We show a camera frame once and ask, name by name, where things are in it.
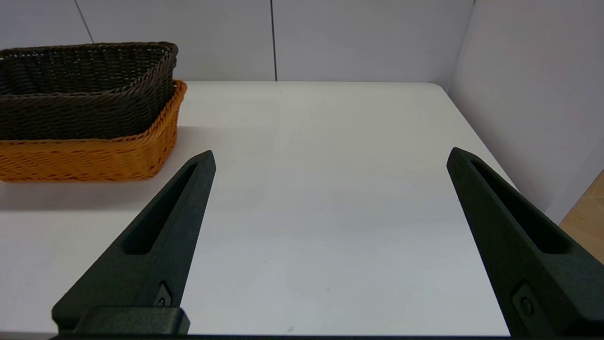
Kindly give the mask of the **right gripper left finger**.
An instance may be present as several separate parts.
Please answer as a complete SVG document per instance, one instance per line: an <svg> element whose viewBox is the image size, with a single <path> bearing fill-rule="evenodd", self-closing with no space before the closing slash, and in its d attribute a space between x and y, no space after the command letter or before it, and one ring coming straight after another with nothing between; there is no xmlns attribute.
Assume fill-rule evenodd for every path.
<svg viewBox="0 0 604 340"><path fill-rule="evenodd" d="M188 159L52 308L60 336L185 336L181 308L216 174Z"/></svg>

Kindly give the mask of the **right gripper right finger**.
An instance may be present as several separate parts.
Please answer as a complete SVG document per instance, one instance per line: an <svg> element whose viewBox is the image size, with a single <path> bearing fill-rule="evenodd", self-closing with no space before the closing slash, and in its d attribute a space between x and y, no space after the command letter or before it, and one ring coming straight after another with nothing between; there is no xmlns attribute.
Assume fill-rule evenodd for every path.
<svg viewBox="0 0 604 340"><path fill-rule="evenodd" d="M481 158L447 172L513 337L601 337L604 267Z"/></svg>

